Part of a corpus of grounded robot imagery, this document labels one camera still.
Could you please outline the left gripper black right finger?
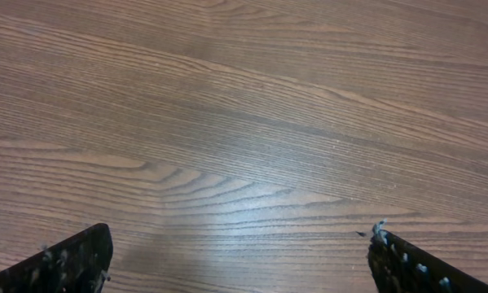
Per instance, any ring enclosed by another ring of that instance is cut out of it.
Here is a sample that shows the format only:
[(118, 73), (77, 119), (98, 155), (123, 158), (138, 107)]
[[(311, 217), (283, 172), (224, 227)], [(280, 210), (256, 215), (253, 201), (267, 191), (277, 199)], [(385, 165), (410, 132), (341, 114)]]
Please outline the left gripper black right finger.
[(367, 263), (379, 293), (488, 293), (488, 284), (449, 265), (375, 223)]

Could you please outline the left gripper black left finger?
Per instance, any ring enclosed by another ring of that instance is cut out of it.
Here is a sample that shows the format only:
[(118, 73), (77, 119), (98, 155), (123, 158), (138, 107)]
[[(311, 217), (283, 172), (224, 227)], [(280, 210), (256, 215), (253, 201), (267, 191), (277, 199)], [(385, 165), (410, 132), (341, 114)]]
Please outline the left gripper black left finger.
[(1, 271), (0, 293), (101, 293), (112, 254), (108, 225), (92, 225)]

